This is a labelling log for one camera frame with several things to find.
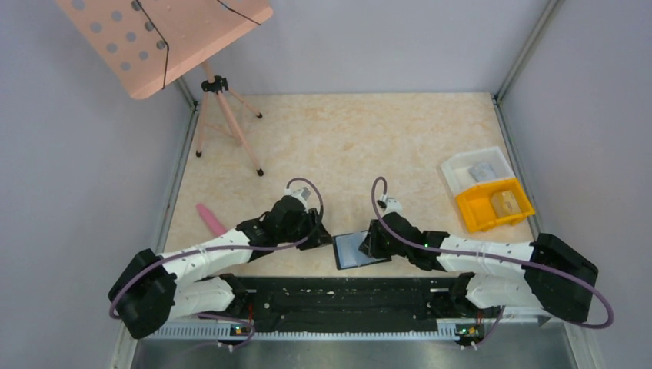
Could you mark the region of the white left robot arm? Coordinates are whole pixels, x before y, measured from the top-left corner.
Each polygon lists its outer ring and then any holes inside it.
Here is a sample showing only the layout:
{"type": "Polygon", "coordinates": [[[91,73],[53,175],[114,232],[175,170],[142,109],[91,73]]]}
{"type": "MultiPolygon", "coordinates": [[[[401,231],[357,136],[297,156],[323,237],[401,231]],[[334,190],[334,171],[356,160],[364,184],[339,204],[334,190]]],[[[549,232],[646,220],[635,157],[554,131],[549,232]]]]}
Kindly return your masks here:
{"type": "Polygon", "coordinates": [[[109,315],[135,339],[180,317],[204,313],[244,317],[250,304],[247,289],[223,270],[276,250],[328,243],[323,213],[322,206],[309,208],[301,196],[287,194],[270,211],[209,241],[164,254],[140,251],[108,292],[109,315]]]}

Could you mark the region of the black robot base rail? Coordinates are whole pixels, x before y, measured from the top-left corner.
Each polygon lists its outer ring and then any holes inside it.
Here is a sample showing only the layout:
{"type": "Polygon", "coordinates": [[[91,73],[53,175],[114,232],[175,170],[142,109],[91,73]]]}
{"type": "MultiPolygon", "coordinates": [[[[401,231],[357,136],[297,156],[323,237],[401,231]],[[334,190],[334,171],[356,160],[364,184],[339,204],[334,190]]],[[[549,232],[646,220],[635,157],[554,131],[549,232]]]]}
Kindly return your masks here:
{"type": "Polygon", "coordinates": [[[452,278],[238,277],[223,316],[264,333],[435,332],[445,319],[487,322],[497,307],[464,302],[452,278]]]}

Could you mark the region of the black leather card holder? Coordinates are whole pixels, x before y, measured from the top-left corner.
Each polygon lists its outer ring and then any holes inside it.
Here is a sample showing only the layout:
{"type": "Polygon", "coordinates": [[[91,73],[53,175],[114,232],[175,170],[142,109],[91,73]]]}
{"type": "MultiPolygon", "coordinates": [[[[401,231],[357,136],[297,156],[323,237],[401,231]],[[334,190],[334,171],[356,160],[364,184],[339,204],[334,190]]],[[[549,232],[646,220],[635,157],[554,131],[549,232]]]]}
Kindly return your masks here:
{"type": "Polygon", "coordinates": [[[391,258],[373,258],[367,256],[360,250],[360,246],[362,246],[367,235],[368,231],[359,231],[333,237],[334,259],[338,270],[360,268],[391,261],[391,258]]]}

